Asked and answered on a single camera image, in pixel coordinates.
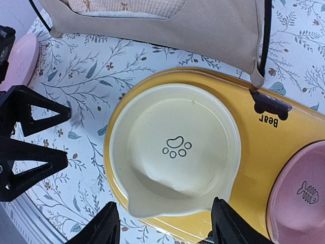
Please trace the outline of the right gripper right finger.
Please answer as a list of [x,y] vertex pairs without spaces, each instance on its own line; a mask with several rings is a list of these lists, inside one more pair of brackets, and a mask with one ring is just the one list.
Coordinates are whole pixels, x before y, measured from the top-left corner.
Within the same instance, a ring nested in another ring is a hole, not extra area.
[[264,244],[271,241],[253,229],[227,202],[215,198],[211,209],[214,243]]

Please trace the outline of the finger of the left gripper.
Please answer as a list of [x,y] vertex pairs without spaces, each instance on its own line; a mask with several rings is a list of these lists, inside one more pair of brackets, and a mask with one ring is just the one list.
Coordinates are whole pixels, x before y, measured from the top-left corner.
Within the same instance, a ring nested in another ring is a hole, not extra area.
[[[37,161],[43,165],[14,174],[11,162]],[[68,166],[67,152],[1,137],[1,202],[10,202],[41,180]]]

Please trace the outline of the beige fabric pet tent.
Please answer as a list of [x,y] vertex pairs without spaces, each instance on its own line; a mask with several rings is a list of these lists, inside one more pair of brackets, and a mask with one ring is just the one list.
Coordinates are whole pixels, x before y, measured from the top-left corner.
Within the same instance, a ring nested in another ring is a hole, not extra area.
[[264,1],[185,1],[170,19],[83,16],[63,1],[41,1],[52,21],[50,34],[79,33],[135,40],[204,55],[238,68],[254,87],[263,86],[261,62]]

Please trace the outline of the white pet cushion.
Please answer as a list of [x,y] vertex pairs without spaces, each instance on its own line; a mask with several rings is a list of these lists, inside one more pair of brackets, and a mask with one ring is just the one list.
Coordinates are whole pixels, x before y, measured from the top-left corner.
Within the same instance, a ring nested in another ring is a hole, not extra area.
[[182,0],[67,0],[73,12],[91,17],[170,19],[184,6]]

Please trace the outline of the pink footed pet bowl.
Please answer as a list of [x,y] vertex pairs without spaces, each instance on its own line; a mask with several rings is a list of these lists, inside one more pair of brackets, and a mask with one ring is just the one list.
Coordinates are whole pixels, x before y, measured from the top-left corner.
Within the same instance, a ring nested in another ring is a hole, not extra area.
[[299,150],[278,175],[267,206],[274,243],[324,243],[324,141]]

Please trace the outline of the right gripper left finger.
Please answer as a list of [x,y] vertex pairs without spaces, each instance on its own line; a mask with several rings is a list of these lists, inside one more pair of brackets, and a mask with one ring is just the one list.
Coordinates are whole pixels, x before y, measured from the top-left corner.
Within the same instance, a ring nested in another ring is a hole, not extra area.
[[120,218],[115,202],[108,202],[77,235],[66,242],[84,243],[120,243]]

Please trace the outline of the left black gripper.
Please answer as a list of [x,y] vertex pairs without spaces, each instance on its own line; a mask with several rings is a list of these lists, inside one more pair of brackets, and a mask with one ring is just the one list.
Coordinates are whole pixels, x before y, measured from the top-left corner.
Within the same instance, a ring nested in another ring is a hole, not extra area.
[[[9,55],[15,42],[16,31],[1,25],[1,78],[5,79],[9,66]],[[53,117],[34,119],[31,107],[49,109],[57,113]],[[8,91],[1,91],[1,136],[10,137],[14,125],[19,122],[24,136],[43,131],[71,118],[71,109],[51,101],[24,85],[12,86]]]

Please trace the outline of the cream footed pet bowl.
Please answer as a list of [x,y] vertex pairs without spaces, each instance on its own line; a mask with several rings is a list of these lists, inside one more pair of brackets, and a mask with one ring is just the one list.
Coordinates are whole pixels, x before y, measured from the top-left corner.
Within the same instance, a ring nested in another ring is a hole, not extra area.
[[241,138],[217,97],[196,86],[165,84],[123,106],[109,160],[131,216],[184,216],[209,211],[215,197],[230,199]]

